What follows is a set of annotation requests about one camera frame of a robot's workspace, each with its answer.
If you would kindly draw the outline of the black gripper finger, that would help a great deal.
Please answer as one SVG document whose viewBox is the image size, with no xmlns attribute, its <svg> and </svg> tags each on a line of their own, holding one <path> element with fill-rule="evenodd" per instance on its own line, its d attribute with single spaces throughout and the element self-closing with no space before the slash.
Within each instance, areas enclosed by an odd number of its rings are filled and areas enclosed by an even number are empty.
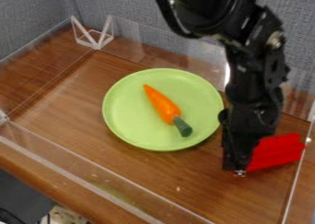
<svg viewBox="0 0 315 224">
<path fill-rule="evenodd" d="M 246 133 L 224 132 L 221 136 L 222 170 L 232 171 L 236 176 L 245 175 L 245 169 L 258 144 L 260 136 Z"/>
</svg>

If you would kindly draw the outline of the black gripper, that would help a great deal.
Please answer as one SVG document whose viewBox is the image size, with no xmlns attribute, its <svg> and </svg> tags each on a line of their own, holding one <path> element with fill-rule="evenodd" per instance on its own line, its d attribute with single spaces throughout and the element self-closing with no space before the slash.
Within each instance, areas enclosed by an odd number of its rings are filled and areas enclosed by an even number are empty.
<svg viewBox="0 0 315 224">
<path fill-rule="evenodd" d="M 240 35 L 224 41 L 230 76 L 225 86 L 229 108 L 218 114 L 226 142 L 256 142 L 276 130 L 282 108 L 280 84 L 290 69 L 284 57 L 281 21 L 265 6 L 241 19 Z"/>
</svg>

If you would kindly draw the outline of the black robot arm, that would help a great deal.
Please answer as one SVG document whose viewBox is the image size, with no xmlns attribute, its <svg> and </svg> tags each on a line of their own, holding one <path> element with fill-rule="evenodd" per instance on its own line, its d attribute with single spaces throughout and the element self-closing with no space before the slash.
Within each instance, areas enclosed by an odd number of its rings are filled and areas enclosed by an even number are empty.
<svg viewBox="0 0 315 224">
<path fill-rule="evenodd" d="M 188 39 L 213 36 L 224 45 L 229 67 L 229 107 L 222 126 L 222 169 L 238 175 L 260 140 L 274 133 L 282 109 L 285 65 L 282 24 L 256 0 L 154 0 L 172 31 Z"/>
</svg>

